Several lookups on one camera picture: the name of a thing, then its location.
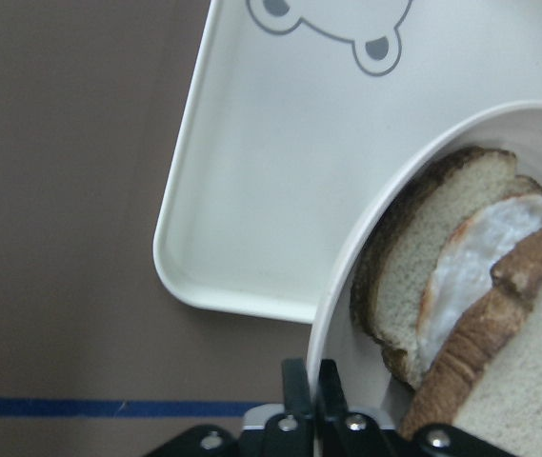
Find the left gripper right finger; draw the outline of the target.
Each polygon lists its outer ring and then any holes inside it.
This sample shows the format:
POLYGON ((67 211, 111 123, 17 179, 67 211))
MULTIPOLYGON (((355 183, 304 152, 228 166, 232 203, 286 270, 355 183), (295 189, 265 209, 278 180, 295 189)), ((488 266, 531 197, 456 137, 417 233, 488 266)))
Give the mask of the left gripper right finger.
POLYGON ((321 361, 316 404, 321 417, 342 417, 349 410, 337 364, 332 359, 321 361))

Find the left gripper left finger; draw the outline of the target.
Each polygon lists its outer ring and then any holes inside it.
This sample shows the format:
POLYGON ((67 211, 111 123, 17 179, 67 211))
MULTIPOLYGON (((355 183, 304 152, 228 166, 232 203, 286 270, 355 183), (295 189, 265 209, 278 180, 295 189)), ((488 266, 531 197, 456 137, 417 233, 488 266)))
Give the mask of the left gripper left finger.
POLYGON ((281 364, 281 370, 285 411, 312 417, 311 393, 304 360, 286 359, 281 364))

